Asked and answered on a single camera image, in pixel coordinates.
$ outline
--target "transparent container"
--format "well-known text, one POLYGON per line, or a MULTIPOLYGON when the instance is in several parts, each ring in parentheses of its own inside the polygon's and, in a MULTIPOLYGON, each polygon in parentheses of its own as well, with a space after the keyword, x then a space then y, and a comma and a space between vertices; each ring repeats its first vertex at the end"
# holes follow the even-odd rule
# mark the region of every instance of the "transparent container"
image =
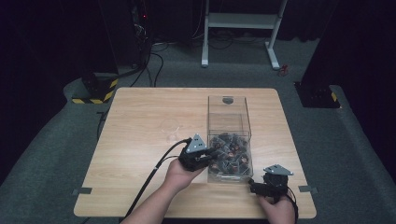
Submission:
POLYGON ((248 182, 253 176, 250 137, 246 97, 208 97, 207 144, 218 152, 209 163, 208 182, 248 182))

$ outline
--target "wooden table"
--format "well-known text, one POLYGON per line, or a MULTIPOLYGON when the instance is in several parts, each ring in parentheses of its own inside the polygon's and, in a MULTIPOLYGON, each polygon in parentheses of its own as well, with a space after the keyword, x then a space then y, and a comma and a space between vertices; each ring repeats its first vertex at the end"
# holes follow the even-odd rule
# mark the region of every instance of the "wooden table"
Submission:
MULTIPOLYGON (((206 141, 207 97, 246 96, 251 127, 253 179, 262 182, 264 167, 281 164, 294 172, 289 186, 297 197, 300 218, 316 215, 290 129, 273 89, 120 88, 108 113, 75 214, 79 217, 123 217, 155 164, 171 146, 161 131, 165 119, 177 119, 178 137, 200 134, 206 141)), ((185 145, 169 155, 178 155, 185 145)), ((152 178, 139 204, 163 182, 170 160, 152 178)), ((248 185, 207 183, 207 170, 172 201, 166 217, 264 218, 248 185)))

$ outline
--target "hand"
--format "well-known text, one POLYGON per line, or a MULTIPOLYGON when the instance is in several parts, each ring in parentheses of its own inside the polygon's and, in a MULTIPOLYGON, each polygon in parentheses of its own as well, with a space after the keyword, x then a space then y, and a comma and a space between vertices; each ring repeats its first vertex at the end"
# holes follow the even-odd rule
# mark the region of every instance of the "hand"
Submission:
POLYGON ((258 195, 259 203, 264 210, 268 221, 271 224, 293 224, 295 223, 295 213, 291 201, 286 196, 282 196, 279 202, 272 204, 268 202, 268 198, 258 195))
POLYGON ((205 168, 194 172, 186 171, 184 170, 183 165, 180 163, 180 161, 178 159, 175 159, 169 164, 168 171, 166 173, 162 187, 172 189, 175 191, 175 194, 177 194, 184 188, 188 187, 191 181, 196 176, 198 176, 198 174, 200 174, 204 169, 205 168))

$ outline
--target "dark background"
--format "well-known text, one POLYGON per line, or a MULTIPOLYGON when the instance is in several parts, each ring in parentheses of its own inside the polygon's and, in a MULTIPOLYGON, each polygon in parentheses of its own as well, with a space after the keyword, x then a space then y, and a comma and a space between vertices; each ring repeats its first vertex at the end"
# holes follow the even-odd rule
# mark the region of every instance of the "dark background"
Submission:
MULTIPOLYGON (((151 4, 155 35, 189 42, 199 23, 201 2, 165 2, 151 4), (172 30, 172 25, 181 28, 172 30)), ((351 0, 335 7, 337 2, 289 0, 278 38, 297 36, 307 41, 322 37, 305 74, 309 84, 343 88, 375 152, 395 178, 391 161, 396 158, 394 4, 390 0, 351 0)), ((276 7, 276 1, 268 4, 276 7)), ((257 7, 260 5, 261 1, 242 6, 237 1, 213 1, 212 9, 272 10, 257 7)), ((3 182, 38 131, 64 106, 63 87, 81 77, 87 67, 94 72, 116 72, 119 64, 111 56, 114 49, 98 1, 2 2, 0 31, 3 182), (91 54, 104 63, 87 65, 91 54)))

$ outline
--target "yellow black hazard tape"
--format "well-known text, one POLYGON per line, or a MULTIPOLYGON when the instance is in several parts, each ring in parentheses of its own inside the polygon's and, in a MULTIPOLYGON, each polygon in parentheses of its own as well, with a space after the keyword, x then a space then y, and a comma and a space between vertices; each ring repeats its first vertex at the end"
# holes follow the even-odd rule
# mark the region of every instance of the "yellow black hazard tape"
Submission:
POLYGON ((100 88, 94 93, 94 95, 84 98, 72 97, 72 102, 75 104, 105 104, 110 100, 111 96, 113 95, 118 81, 118 79, 105 82, 102 81, 103 83, 101 83, 100 88))

